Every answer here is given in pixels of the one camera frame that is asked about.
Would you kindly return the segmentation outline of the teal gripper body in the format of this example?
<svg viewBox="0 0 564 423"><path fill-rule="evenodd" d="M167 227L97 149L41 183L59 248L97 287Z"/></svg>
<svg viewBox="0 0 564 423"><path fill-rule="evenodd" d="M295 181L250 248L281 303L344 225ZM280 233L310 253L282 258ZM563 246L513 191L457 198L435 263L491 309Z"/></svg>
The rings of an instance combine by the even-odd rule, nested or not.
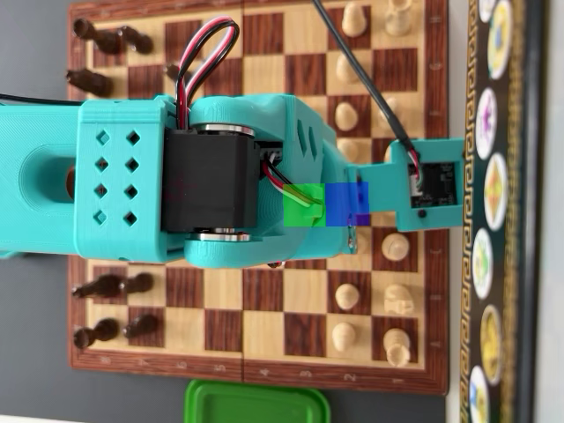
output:
<svg viewBox="0 0 564 423"><path fill-rule="evenodd" d="M350 227L354 224L351 206L352 181L349 162L336 145L336 132L332 128L322 131L322 170L324 226L312 231L315 242L314 257L332 257L350 253Z"/></svg>

